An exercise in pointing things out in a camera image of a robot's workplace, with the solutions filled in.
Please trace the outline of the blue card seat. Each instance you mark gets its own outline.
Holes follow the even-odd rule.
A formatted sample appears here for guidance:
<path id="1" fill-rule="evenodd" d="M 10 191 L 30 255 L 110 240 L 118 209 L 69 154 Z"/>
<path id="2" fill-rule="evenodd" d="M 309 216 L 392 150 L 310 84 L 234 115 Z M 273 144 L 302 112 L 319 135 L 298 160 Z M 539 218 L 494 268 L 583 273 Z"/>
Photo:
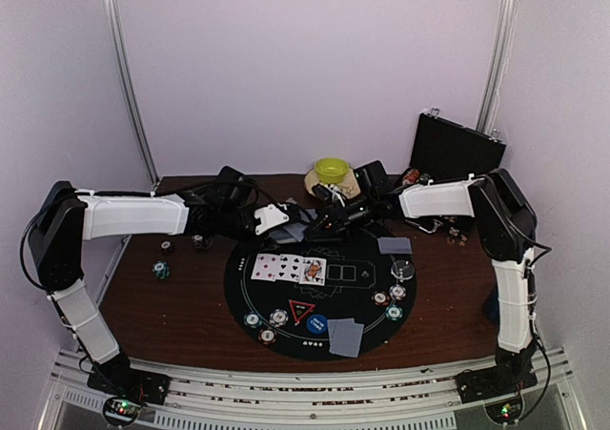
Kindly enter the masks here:
<path id="1" fill-rule="evenodd" d="M 410 255 L 412 253 L 411 240 L 407 237 L 379 237 L 377 246 L 383 255 Z"/>

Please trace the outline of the red triangular token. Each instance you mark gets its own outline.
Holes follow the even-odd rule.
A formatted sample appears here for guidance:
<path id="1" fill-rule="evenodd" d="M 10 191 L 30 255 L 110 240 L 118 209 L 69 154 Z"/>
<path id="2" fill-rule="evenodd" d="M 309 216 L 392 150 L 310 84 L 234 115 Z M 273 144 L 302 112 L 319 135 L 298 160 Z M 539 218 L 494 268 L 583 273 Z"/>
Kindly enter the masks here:
<path id="1" fill-rule="evenodd" d="M 315 308 L 314 303 L 289 299 L 290 313 L 295 326 L 299 325 L 303 318 L 308 316 Z"/>

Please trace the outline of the blue ten chip bottom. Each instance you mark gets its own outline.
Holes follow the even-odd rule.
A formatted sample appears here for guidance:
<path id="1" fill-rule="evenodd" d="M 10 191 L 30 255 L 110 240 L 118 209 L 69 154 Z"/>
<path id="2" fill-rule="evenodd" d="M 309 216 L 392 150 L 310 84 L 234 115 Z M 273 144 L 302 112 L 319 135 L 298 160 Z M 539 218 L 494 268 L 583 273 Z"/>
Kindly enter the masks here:
<path id="1" fill-rule="evenodd" d="M 284 326 L 289 319 L 288 312 L 283 309 L 274 309 L 269 315 L 269 323 L 274 327 Z"/>

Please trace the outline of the green fifty chip bottom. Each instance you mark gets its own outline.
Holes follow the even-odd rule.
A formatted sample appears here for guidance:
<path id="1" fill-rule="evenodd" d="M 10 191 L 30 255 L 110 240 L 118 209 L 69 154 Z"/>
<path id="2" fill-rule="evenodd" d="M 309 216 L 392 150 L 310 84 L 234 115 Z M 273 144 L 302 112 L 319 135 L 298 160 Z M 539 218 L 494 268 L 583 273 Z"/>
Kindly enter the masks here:
<path id="1" fill-rule="evenodd" d="M 253 329 L 256 329 L 262 325 L 261 316 L 255 312 L 248 313 L 244 317 L 243 321 L 247 327 L 253 328 Z"/>

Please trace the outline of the single blue playing card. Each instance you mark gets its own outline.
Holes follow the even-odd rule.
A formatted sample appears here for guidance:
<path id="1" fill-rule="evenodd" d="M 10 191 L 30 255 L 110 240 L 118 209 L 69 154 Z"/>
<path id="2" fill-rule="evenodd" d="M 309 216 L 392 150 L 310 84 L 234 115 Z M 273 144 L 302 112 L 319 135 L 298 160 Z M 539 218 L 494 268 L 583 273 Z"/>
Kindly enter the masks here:
<path id="1" fill-rule="evenodd" d="M 328 320 L 328 335 L 329 339 L 344 338 L 355 327 L 355 321 L 352 318 L 337 318 Z"/>

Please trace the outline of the black hundred chip bottom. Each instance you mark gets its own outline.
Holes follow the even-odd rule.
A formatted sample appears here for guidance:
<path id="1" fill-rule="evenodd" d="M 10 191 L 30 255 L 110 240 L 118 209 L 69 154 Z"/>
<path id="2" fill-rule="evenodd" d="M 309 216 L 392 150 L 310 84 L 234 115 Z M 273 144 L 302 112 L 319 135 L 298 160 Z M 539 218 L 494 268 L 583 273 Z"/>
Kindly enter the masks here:
<path id="1" fill-rule="evenodd" d="M 277 340 L 277 333 L 275 330 L 270 328 L 262 329 L 258 334 L 258 340 L 263 345 L 274 344 Z"/>

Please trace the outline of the green chip stack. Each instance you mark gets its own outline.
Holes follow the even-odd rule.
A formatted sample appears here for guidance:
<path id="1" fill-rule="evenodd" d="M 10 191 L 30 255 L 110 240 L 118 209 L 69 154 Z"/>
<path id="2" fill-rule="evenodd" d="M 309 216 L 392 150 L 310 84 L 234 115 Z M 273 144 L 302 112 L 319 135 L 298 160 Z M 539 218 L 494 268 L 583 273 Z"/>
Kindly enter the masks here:
<path id="1" fill-rule="evenodd" d="M 170 266 L 165 261 L 156 261 L 152 266 L 152 273 L 158 280 L 166 280 L 171 275 Z"/>

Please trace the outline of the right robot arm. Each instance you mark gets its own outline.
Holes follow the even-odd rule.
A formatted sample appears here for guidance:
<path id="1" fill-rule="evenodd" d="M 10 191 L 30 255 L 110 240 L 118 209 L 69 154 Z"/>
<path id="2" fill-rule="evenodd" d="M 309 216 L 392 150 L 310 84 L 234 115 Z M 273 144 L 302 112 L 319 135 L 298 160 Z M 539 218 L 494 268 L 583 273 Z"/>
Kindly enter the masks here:
<path id="1" fill-rule="evenodd" d="M 537 384 L 532 357 L 539 350 L 534 276 L 538 220 L 512 176 L 499 168 L 448 182 L 392 187 L 381 162 L 374 161 L 356 169 L 356 182 L 361 191 L 356 200 L 324 196 L 327 204 L 306 227 L 306 239 L 330 240 L 386 218 L 473 218 L 497 280 L 498 343 L 494 366 L 457 375 L 460 397 L 464 402 L 489 399 Z"/>

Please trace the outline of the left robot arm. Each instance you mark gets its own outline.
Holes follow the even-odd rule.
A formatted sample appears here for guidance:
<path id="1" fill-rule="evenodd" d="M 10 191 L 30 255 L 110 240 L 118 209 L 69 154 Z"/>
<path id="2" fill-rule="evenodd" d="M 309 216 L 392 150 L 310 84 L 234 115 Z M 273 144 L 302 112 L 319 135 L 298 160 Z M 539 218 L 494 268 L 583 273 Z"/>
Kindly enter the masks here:
<path id="1" fill-rule="evenodd" d="M 225 166 L 213 179 L 180 189 L 151 192 L 77 189 L 56 182 L 24 229 L 19 250 L 29 251 L 44 291 L 89 356 L 93 374 L 117 396 L 137 390 L 131 362 L 101 316 L 86 286 L 82 245 L 127 235 L 221 235 L 250 240 L 312 216 L 279 202 L 256 181 Z"/>

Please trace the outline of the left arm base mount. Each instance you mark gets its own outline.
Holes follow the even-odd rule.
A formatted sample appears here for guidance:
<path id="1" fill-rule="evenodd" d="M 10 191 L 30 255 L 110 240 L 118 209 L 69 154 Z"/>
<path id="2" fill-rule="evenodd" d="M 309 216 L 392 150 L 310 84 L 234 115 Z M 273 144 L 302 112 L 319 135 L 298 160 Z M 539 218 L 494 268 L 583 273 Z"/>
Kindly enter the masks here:
<path id="1" fill-rule="evenodd" d="M 122 385 L 105 379 L 91 371 L 87 385 L 109 395 L 102 404 L 102 417 L 113 427 L 134 424 L 143 410 L 150 405 L 163 405 L 168 395 L 171 379 L 159 373 L 130 369 Z"/>

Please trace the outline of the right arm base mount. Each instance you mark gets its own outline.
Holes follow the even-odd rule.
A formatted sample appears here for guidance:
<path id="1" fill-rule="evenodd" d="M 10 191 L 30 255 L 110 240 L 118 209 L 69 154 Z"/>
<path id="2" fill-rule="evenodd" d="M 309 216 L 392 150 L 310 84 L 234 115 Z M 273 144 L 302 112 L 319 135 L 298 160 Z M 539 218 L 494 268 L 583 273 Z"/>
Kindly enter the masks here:
<path id="1" fill-rule="evenodd" d="M 487 418 L 495 424 L 517 424 L 525 414 L 525 389 L 536 386 L 538 378 L 528 372 L 522 379 L 504 381 L 497 367 L 464 370 L 456 375 L 457 392 L 462 404 L 482 402 Z"/>

